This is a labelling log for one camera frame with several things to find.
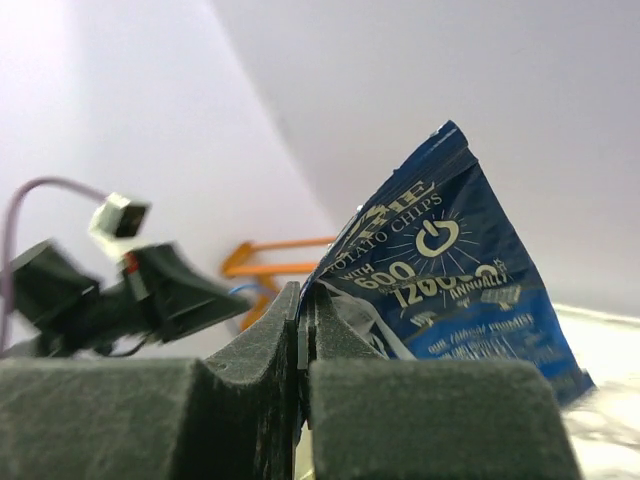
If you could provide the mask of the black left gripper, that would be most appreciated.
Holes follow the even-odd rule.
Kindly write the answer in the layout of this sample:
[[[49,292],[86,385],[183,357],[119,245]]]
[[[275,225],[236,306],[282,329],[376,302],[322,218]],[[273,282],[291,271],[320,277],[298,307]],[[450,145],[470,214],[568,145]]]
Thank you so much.
[[[150,342],[150,328],[169,343],[250,309],[248,299],[191,269],[172,243],[126,253],[121,281],[107,289],[52,239],[21,253],[10,269],[12,309],[38,331],[10,347],[11,357],[70,358],[82,350],[129,357]]]

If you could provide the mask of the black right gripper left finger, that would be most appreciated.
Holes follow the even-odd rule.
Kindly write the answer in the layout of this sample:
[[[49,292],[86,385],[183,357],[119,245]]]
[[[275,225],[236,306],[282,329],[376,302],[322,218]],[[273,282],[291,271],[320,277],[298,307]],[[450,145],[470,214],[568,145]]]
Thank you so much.
[[[212,357],[1,364],[5,479],[290,479],[300,286]]]

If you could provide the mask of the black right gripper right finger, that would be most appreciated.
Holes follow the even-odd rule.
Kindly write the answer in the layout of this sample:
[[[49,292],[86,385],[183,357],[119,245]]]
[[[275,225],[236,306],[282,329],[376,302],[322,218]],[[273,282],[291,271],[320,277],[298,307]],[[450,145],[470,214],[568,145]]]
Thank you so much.
[[[578,479],[549,383],[521,360],[387,360],[322,285],[300,313],[319,479]]]

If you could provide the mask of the blue Kettle chips bag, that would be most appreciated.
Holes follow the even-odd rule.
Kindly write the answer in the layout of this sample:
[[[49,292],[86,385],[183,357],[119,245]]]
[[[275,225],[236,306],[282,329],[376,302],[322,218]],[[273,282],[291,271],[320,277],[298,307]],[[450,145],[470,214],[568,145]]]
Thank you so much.
[[[362,204],[307,279],[386,359],[518,359],[561,406],[594,388],[460,127],[432,133]]]

